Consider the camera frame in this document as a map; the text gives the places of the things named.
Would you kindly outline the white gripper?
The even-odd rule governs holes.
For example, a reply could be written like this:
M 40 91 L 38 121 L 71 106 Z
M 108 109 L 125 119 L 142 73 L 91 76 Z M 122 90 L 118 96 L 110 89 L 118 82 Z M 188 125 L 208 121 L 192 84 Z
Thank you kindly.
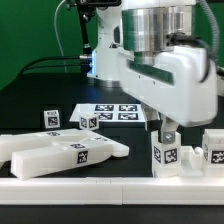
M 165 115 L 160 129 L 163 144 L 175 142 L 179 124 L 200 126 L 217 115 L 216 66 L 203 48 L 176 46 L 157 54 L 152 66 L 135 63 L 125 52 L 119 72 L 122 90 L 148 105 L 143 108 L 147 131 L 159 129 L 157 111 Z

